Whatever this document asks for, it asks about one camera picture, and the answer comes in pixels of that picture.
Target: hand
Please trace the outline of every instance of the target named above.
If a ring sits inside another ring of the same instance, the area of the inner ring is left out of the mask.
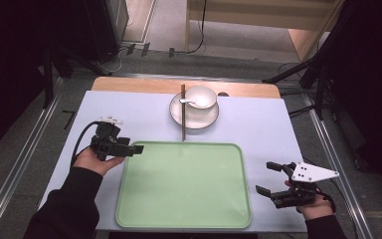
[[[289,181],[285,181],[286,186],[290,186]],[[331,202],[324,200],[323,196],[315,195],[314,202],[297,208],[305,220],[311,220],[318,217],[333,215]]]
[[[86,148],[77,157],[74,167],[83,167],[104,176],[110,169],[123,163],[124,157],[113,157],[106,161],[100,161],[91,148]]]

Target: chopstick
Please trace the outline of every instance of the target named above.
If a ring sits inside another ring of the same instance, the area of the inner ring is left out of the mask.
[[[181,99],[185,99],[185,84],[181,86]],[[182,103],[182,141],[185,141],[185,103]]]

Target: black stand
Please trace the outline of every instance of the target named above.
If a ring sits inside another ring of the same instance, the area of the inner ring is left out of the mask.
[[[61,46],[51,45],[44,52],[44,74],[45,74],[45,103],[43,109],[49,106],[49,103],[54,98],[54,78],[52,72],[52,64],[55,66],[59,75],[63,78],[70,78],[73,74],[73,69],[65,56],[77,61],[81,65],[90,69],[98,76],[109,76],[110,73],[105,73],[103,69],[93,65],[91,62],[83,59],[73,51]]]
[[[330,35],[324,41],[324,44],[318,50],[318,52],[307,61],[298,64],[297,66],[283,72],[282,74],[275,76],[273,78],[263,80],[263,83],[275,84],[285,78],[296,74],[304,69],[306,69],[299,83],[303,89],[311,88],[315,80],[318,79],[317,91],[315,97],[315,112],[317,113],[320,120],[322,120],[321,107],[323,100],[323,91],[325,82],[329,80],[329,70],[328,70],[328,57],[331,54],[331,48],[335,47],[336,39],[341,35],[345,23],[352,16],[352,12],[355,11],[358,4],[357,1],[345,1],[339,18]]]

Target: black sleeve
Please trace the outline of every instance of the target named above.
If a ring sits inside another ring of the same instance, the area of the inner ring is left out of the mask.
[[[345,239],[342,228],[334,215],[305,221],[308,239]]]
[[[93,238],[98,223],[95,198],[102,176],[73,167],[60,190],[30,220],[24,238]]]

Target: white plate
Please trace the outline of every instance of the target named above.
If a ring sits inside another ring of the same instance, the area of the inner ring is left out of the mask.
[[[181,94],[176,95],[170,102],[169,110],[173,119],[182,125]],[[185,104],[185,126],[188,128],[203,128],[216,121],[219,115],[219,105],[215,103],[207,109],[196,109]]]

